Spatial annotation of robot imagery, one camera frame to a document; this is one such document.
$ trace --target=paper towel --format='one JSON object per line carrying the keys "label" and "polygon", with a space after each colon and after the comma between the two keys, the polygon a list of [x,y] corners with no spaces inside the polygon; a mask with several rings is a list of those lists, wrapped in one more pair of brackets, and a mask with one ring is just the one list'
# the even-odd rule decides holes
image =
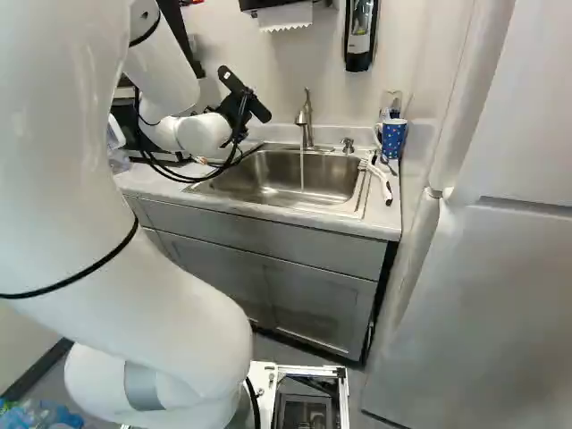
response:
{"label": "paper towel", "polygon": [[312,0],[258,9],[258,25],[269,32],[307,27],[312,23],[312,10]]}

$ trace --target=faucet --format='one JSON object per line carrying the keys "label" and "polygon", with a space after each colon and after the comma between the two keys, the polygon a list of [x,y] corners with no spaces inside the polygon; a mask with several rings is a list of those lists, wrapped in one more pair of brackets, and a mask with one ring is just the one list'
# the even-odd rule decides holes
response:
{"label": "faucet", "polygon": [[296,115],[294,123],[302,128],[302,149],[314,150],[314,130],[312,127],[312,102],[310,101],[310,90],[306,91],[306,102]]}

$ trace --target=gray band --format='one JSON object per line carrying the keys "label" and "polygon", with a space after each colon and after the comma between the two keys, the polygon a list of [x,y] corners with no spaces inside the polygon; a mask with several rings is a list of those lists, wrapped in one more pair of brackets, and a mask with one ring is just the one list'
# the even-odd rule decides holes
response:
{"label": "gray band", "polygon": [[146,366],[125,362],[123,387],[127,401],[137,411],[165,410],[157,395],[156,374]]}

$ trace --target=white countertop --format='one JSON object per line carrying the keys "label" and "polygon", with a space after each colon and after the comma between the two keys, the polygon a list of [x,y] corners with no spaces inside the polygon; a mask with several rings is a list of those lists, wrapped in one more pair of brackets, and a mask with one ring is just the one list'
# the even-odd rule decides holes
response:
{"label": "white countertop", "polygon": [[[397,160],[391,166],[399,172]],[[187,164],[173,167],[173,170],[189,176],[201,176],[212,171],[211,167]],[[188,184],[170,181],[159,175],[147,164],[134,163],[127,172],[114,176],[117,186],[125,195],[163,201],[182,206],[191,206],[234,215],[245,215],[292,225],[306,226],[326,231],[347,233],[372,239],[398,241],[401,235],[401,202],[399,177],[387,173],[393,190],[393,204],[383,203],[382,184],[375,176],[371,179],[363,219],[343,217],[335,214],[315,214],[296,209],[266,206],[229,198],[220,198],[198,193],[182,192]]]}

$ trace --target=cup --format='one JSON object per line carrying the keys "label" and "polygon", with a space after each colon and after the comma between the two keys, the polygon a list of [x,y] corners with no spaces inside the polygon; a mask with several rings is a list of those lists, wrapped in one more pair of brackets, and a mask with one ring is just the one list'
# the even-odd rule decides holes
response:
{"label": "cup", "polygon": [[377,138],[382,142],[382,152],[389,159],[397,159],[401,155],[408,122],[405,119],[386,119],[375,126]]}

